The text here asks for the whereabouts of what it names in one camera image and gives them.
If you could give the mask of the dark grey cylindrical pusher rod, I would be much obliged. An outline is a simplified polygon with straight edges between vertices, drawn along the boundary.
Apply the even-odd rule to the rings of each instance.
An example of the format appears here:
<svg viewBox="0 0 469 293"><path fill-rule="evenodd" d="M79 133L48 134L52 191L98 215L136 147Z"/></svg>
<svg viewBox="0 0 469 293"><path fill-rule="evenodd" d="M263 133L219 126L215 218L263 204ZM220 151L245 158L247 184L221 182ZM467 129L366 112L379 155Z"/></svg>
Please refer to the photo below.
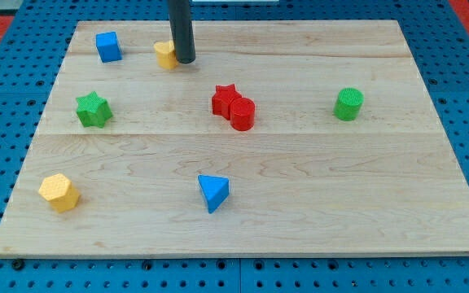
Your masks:
<svg viewBox="0 0 469 293"><path fill-rule="evenodd" d="M168 0L169 23L175 54L179 63L195 61L195 39L189 0Z"/></svg>

